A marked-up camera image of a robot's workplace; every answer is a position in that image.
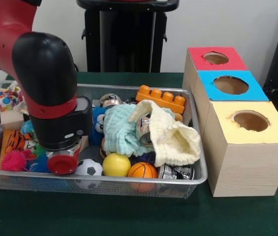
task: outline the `red robot arm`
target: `red robot arm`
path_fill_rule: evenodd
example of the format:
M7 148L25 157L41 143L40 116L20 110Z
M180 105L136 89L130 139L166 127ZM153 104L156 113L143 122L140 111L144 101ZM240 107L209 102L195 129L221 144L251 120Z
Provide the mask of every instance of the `red robot arm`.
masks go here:
M23 91L39 143L49 151L50 171L68 174L77 167L81 136L92 130L92 108L87 98L77 100L75 66L66 43L32 32L40 3L0 0L0 70Z

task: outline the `cream knitted cloth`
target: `cream knitted cloth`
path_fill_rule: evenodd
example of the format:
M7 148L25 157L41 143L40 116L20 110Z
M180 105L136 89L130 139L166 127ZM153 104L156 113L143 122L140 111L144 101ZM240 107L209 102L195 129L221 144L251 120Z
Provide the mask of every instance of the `cream knitted cloth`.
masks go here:
M128 121L137 122L147 112L151 112L149 129L156 153L155 167L163 164L183 166L199 160L200 136L197 131L175 121L153 101L138 103Z

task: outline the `wire mesh basket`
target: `wire mesh basket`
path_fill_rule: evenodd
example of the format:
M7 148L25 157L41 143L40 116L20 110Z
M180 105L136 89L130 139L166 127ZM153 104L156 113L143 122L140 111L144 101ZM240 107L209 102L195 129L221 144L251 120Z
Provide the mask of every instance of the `wire mesh basket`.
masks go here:
M10 84L11 81L0 82L0 88L7 88ZM101 96L106 93L115 93L125 101L128 98L135 97L138 89L139 87L79 84L77 94L78 96L88 97L94 105L97 105ZM161 88L160 90L171 92L174 96L180 95L186 99L185 111L183 113L184 124L192 124L199 132L193 96L188 91L182 89ZM91 158L102 164L103 159L100 156L99 148L88 146L80 153L79 160ZM205 182L207 179L207 167L202 144L200 160L194 163L192 168L195 171L193 180L81 176L75 174L55 176L53 174L32 172L0 171L0 189L186 199L198 184ZM152 190L140 193L135 190L136 188L133 188L134 185L137 186L138 184L140 189L146 185L148 189Z

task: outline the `shape sorter box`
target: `shape sorter box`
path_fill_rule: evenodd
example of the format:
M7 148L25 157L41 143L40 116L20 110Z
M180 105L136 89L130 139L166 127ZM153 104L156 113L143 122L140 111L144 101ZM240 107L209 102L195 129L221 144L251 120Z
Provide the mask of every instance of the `shape sorter box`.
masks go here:
M203 144L214 197L275 195L278 112L272 102L211 102Z
M194 97L199 118L200 135L211 101L269 101L249 71L198 71Z
M234 48L206 47L187 50L183 89L195 91L198 71L247 70L243 60Z

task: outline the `soccer ball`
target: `soccer ball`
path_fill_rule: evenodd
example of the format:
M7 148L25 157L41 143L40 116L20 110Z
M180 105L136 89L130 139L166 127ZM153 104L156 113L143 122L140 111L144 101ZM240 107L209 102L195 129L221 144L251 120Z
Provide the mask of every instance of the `soccer ball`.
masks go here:
M100 163L97 163L92 159L85 159L79 162L75 174L85 176L101 176L102 172L103 168Z
M77 170L75 172L76 175L86 175L86 176L101 176L103 172L103 168L101 164L91 160L85 159L79 162ZM85 190L95 189L100 185L100 181L91 181L91 180L82 180L76 179L76 185Z

